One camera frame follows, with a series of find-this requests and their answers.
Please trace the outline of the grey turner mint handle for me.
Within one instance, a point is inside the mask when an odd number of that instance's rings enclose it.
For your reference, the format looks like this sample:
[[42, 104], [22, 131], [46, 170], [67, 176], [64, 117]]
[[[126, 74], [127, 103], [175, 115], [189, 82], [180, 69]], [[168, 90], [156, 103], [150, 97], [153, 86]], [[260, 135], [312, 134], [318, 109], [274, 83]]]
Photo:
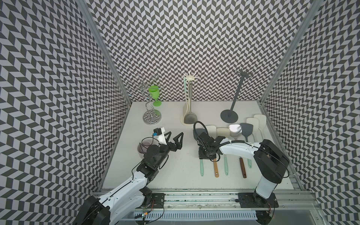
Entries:
[[203, 147], [203, 144], [201, 143], [201, 141], [199, 140], [199, 137], [202, 133], [207, 133], [206, 129], [204, 129], [204, 128], [193, 129], [194, 139], [197, 141], [197, 145], [199, 146], [198, 153], [199, 153], [199, 159], [200, 159], [200, 174], [203, 177], [204, 176], [204, 166], [203, 166], [204, 147]]

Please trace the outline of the white spatula mint handle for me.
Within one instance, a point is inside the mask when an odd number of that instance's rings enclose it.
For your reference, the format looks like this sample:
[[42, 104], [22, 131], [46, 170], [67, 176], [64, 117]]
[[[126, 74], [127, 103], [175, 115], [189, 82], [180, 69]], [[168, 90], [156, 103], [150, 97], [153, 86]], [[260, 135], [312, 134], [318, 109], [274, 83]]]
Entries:
[[[228, 138], [230, 136], [230, 129], [229, 128], [225, 128], [225, 127], [218, 127], [217, 128], [217, 135], [218, 136], [223, 136], [225, 138]], [[228, 161], [227, 161], [227, 156], [223, 155], [224, 157], [224, 169], [225, 169], [225, 175], [228, 176], [229, 175], [229, 169], [228, 169]]]

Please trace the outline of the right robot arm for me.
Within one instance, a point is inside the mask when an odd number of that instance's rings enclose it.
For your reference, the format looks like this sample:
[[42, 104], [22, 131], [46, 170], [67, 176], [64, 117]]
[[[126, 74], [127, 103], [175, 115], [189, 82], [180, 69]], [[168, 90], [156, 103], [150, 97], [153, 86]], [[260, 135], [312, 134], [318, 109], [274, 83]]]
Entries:
[[278, 208], [274, 189], [280, 184], [290, 163], [289, 158], [271, 141], [264, 139], [262, 142], [249, 143], [243, 140], [230, 140], [224, 136], [215, 139], [210, 137], [206, 129], [198, 133], [196, 125], [205, 126], [196, 121], [193, 133], [199, 146], [199, 158], [216, 162], [221, 155], [234, 155], [241, 158], [254, 160], [262, 176], [254, 192], [238, 193], [236, 200], [244, 208]]

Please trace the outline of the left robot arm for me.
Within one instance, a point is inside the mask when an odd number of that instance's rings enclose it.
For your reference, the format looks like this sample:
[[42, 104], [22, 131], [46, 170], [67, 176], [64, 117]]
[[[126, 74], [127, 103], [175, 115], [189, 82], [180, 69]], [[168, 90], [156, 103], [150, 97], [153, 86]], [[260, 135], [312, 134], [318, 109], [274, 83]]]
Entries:
[[151, 138], [156, 144], [145, 146], [143, 159], [132, 169], [130, 178], [100, 197], [88, 197], [73, 224], [115, 225], [134, 209], [154, 204], [147, 185], [166, 164], [169, 152], [182, 148], [183, 137], [181, 132], [171, 142], [171, 132], [165, 132], [163, 127], [154, 129]]

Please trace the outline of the grey spatula mint handle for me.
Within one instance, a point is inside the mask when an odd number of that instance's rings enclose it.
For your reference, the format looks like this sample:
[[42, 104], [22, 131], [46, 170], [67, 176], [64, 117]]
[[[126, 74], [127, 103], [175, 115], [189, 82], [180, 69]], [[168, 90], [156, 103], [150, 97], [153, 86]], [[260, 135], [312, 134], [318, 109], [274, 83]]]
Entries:
[[[240, 123], [240, 125], [242, 128], [241, 134], [245, 137], [246, 142], [248, 142], [248, 137], [250, 135], [252, 135], [252, 132], [253, 132], [253, 125], [248, 124], [248, 123]], [[252, 160], [248, 159], [247, 162], [248, 162], [249, 168], [251, 169], [252, 168]], [[244, 166], [244, 161], [241, 157], [240, 157], [240, 164], [241, 164], [241, 166]]]

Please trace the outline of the steel spoon brown handle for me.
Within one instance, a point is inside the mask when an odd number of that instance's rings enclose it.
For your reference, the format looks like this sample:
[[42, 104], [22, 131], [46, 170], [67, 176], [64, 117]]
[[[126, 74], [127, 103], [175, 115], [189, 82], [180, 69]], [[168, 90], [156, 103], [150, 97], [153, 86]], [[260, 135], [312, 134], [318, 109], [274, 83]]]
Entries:
[[[230, 130], [230, 136], [233, 137], [235, 140], [238, 140], [238, 138], [242, 134], [241, 125], [240, 124], [231, 124], [231, 125], [229, 125], [228, 128]], [[239, 161], [240, 161], [240, 165], [241, 165], [242, 176], [245, 179], [247, 177], [247, 174], [246, 174], [246, 169], [245, 169], [243, 158], [240, 157]]]

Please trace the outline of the white spatula wooden handle rack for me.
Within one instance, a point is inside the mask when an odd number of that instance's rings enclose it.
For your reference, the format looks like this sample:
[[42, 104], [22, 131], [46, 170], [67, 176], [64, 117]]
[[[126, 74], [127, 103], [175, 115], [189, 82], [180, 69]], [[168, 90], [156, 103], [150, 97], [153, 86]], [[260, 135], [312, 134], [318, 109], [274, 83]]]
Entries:
[[[212, 137], [213, 139], [216, 139], [217, 137], [217, 128], [214, 125], [208, 125], [206, 126], [209, 136]], [[215, 173], [215, 177], [218, 178], [219, 177], [219, 172], [218, 172], [218, 165], [217, 165], [217, 157], [215, 156], [215, 159], [213, 159], [213, 165], [214, 165], [214, 173]]]

